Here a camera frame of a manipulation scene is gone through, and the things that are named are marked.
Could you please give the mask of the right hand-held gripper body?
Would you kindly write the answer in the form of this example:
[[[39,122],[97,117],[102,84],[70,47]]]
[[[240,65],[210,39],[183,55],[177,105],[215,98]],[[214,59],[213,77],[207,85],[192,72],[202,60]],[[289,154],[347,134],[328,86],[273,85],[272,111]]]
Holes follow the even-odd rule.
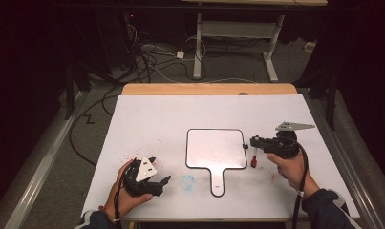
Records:
[[[313,124],[284,121],[275,128],[276,137],[261,140],[261,149],[267,154],[273,153],[282,159],[294,158],[300,149],[296,131],[312,128],[314,128]]]

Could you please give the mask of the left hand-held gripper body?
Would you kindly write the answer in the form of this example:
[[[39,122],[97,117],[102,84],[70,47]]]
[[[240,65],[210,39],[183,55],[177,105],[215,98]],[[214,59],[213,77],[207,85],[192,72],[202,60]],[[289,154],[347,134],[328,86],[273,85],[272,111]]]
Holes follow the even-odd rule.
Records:
[[[144,194],[160,196],[163,192],[160,182],[149,181],[156,173],[156,168],[147,157],[135,158],[124,170],[124,188],[132,197],[139,197]]]

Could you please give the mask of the white paddle whiteboard black rim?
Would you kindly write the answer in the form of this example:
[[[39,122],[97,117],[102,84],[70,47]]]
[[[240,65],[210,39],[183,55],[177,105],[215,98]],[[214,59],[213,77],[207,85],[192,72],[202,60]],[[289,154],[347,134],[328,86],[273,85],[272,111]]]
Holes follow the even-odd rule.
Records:
[[[206,169],[214,197],[225,193],[225,170],[247,166],[246,144],[238,129],[190,129],[186,138],[185,164],[190,169]]]

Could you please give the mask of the person's left hand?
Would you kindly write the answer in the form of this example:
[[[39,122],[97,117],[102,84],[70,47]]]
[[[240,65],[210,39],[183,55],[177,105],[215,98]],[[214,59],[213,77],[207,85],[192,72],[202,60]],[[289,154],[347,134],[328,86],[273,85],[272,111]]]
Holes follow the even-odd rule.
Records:
[[[122,218],[130,213],[135,207],[150,201],[153,196],[144,194],[139,197],[132,197],[127,193],[125,188],[120,188],[122,181],[120,180],[123,171],[131,164],[132,160],[127,161],[118,171],[118,176],[113,184],[109,197],[104,204],[104,211],[107,211],[113,220]]]

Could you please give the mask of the person's right hand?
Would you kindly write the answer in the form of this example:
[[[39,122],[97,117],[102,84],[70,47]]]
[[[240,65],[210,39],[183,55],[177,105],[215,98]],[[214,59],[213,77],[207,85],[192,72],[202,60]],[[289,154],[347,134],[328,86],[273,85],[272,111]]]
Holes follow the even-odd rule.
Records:
[[[303,192],[303,199],[310,197],[319,190],[310,172],[305,171],[305,163],[302,152],[296,157],[282,159],[275,154],[267,154],[267,159],[277,166],[278,173],[286,177],[290,187]]]

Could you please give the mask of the white table cover sheet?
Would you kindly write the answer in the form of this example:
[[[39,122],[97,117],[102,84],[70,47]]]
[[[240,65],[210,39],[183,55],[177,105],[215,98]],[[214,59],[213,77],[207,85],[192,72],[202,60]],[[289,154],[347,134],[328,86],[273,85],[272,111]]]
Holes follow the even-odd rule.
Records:
[[[158,170],[155,179],[171,178],[161,196],[133,210],[129,219],[289,220],[297,193],[264,153],[258,152],[255,168],[248,163],[245,169],[225,170],[225,193],[219,198],[211,194],[209,171],[185,164],[190,129],[238,129],[244,136],[246,157],[252,159],[250,138],[273,137],[284,121],[314,125],[296,133],[308,154],[310,172],[320,186],[341,194],[351,217],[358,217],[300,94],[120,96],[83,208],[94,210],[106,201],[118,169],[126,161],[153,156]]]

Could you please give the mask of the black metal stand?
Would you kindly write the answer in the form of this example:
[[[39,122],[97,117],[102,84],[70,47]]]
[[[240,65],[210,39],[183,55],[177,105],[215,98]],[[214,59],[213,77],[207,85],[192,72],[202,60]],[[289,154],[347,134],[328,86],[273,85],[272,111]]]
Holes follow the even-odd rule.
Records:
[[[89,92],[91,90],[87,65],[83,62],[70,62],[65,70],[65,83],[67,103],[65,119],[68,120],[72,116],[75,109],[74,86],[77,86],[81,92]]]

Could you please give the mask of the grey metal floor rail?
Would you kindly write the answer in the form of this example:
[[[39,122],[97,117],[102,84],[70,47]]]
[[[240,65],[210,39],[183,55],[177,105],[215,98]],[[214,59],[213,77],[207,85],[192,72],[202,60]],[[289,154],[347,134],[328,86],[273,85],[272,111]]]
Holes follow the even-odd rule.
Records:
[[[13,212],[11,213],[11,216],[7,221],[4,229],[20,229],[22,227],[28,213],[32,209],[32,206],[36,201],[36,198],[49,175],[49,172],[53,167],[61,144],[63,143],[70,128],[73,126],[78,109],[82,106],[87,95],[87,93],[78,92],[75,96],[74,111],[69,115],[67,120],[63,121],[63,124],[60,127],[59,132],[55,137],[55,140],[53,141],[51,146],[45,151],[44,156],[39,162],[27,188],[23,192],[21,198],[19,199]]]
[[[385,176],[341,94],[335,99],[334,130],[327,121],[327,101],[306,94],[305,100],[360,214],[357,222],[364,229],[385,229]]]

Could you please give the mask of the white metal desk frame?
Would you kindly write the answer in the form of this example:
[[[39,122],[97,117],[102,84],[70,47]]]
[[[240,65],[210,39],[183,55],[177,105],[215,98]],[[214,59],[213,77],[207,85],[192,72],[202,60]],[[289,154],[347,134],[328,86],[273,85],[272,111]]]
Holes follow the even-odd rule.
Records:
[[[254,7],[277,7],[282,10],[293,10],[297,8],[307,9],[312,7],[325,7],[328,0],[182,0],[183,2],[195,3],[197,7],[208,7],[210,4],[220,4],[221,6],[242,5],[252,9]],[[278,76],[272,63],[272,56],[276,43],[285,19],[283,12],[279,13],[274,22],[242,22],[237,19],[226,19],[221,21],[203,19],[203,15],[197,14],[196,23],[196,50],[194,55],[194,79],[203,78],[203,53],[206,45],[204,37],[231,37],[231,38],[254,38],[269,39],[269,48],[262,52],[268,78],[271,82],[278,82]]]

